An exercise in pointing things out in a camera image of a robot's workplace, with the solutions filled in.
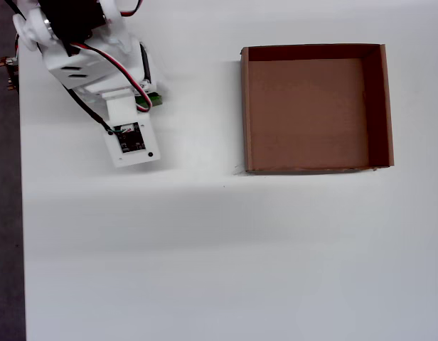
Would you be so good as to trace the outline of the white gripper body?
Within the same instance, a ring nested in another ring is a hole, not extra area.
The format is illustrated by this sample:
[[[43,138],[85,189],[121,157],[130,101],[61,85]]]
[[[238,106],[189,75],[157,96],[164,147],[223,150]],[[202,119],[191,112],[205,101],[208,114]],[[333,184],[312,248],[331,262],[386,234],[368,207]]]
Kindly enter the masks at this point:
[[[143,103],[155,93],[151,56],[137,38],[129,38],[127,50],[117,40],[108,43],[103,39],[89,39],[78,49],[78,55],[86,59],[81,71],[86,75],[85,84],[78,87],[78,95],[86,102],[138,97]]]

